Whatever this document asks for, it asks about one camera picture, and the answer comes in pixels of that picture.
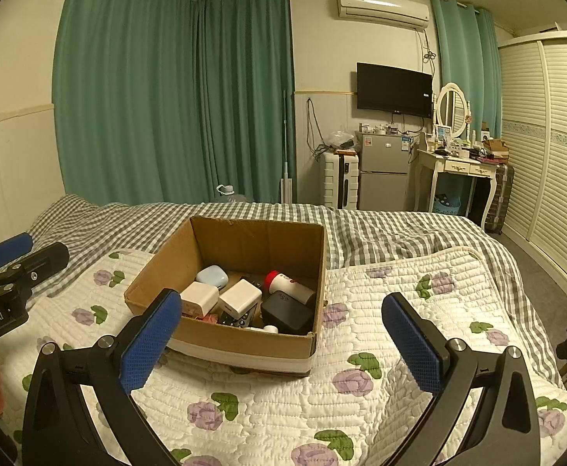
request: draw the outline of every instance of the white charger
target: white charger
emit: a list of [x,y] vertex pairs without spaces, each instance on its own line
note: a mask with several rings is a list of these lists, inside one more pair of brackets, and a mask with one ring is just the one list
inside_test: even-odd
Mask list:
[[262,291],[242,278],[219,296],[219,306],[238,320],[261,298]]
[[182,298],[183,314],[203,319],[216,305],[219,299],[219,289],[216,286],[193,282],[180,292],[180,298]]
[[217,288],[222,289],[227,285],[229,278],[220,266],[213,264],[201,270],[197,274],[197,277],[195,277],[195,280],[202,284],[210,284],[211,286],[217,286]]
[[264,327],[247,327],[251,331],[265,331],[266,333],[279,333],[276,325],[265,325]]

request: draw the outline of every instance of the metal screw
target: metal screw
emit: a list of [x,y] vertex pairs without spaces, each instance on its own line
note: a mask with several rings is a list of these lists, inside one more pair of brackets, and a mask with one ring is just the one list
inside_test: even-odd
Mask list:
[[449,341],[449,346],[452,347],[456,352],[462,352],[467,348],[467,344],[465,340],[461,340],[460,338],[452,338]]
[[98,347],[109,348],[114,342],[115,339],[112,336],[106,335],[98,340]]
[[508,354],[510,354],[510,356],[512,356],[514,359],[519,359],[519,357],[521,357],[521,351],[514,345],[510,345],[508,347]]
[[43,355],[50,355],[54,352],[54,344],[46,344],[42,347]]

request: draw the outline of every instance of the purple flower pattern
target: purple flower pattern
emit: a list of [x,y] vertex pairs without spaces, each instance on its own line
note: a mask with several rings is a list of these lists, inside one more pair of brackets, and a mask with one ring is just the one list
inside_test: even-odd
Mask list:
[[223,466],[216,457],[212,456],[193,456],[186,459],[184,466]]
[[323,443],[307,443],[292,450],[295,466],[337,466],[337,454]]
[[56,343],[50,336],[44,336],[43,338],[37,338],[37,352],[42,350],[42,347],[48,342]]
[[448,273],[440,271],[434,275],[432,286],[434,294],[447,294],[454,290],[454,279]]
[[333,385],[340,394],[351,394],[360,398],[368,395],[374,389],[374,382],[365,372],[351,368],[337,373]]
[[113,278],[113,274],[110,271],[99,270],[93,275],[93,282],[99,286],[105,286],[110,282],[111,278]]
[[346,320],[348,307],[344,303],[334,303],[324,307],[323,326],[327,329],[337,327]]
[[76,319],[76,322],[83,324],[83,325],[92,325],[96,322],[96,317],[93,313],[89,310],[85,310],[84,308],[77,308],[72,312],[72,317]]
[[564,414],[557,410],[538,410],[538,426],[540,428],[540,438],[546,438],[548,436],[556,436],[566,422],[566,417]]
[[188,421],[200,429],[216,431],[223,423],[223,412],[214,403],[198,401],[188,405]]
[[365,270],[365,274],[370,278],[384,278],[391,273],[393,268],[391,266],[384,266],[382,268],[370,268]]
[[486,332],[486,338],[491,342],[493,345],[497,345],[497,347],[508,347],[510,339],[506,333],[499,331],[499,329],[489,329]]

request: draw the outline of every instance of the white quilted blanket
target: white quilted blanket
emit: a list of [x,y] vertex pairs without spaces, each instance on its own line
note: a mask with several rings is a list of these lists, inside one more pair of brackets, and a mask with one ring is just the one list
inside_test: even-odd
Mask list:
[[[87,347],[130,319],[123,293],[152,256],[105,255],[68,289],[42,297],[29,321],[0,339],[7,409],[18,440],[38,351],[54,340]],[[522,346],[483,258],[456,247],[431,256],[328,272],[328,307],[314,366],[306,378],[245,373],[167,350],[132,396],[174,456],[186,466],[380,465],[430,400],[417,387],[380,317],[385,294],[402,292],[447,337],[477,350]],[[567,446],[567,391],[532,375],[543,465]],[[110,453],[126,461],[91,388],[84,388]],[[473,392],[440,459],[453,455],[479,392]]]

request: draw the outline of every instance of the drawer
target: drawer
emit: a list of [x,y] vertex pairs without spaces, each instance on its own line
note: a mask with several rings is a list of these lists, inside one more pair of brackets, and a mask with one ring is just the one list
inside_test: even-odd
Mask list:
[[445,162],[445,171],[451,171],[455,173],[469,173],[469,163],[447,160]]
[[469,167],[469,173],[472,175],[478,175],[480,177],[493,176],[493,171],[488,166],[471,165]]

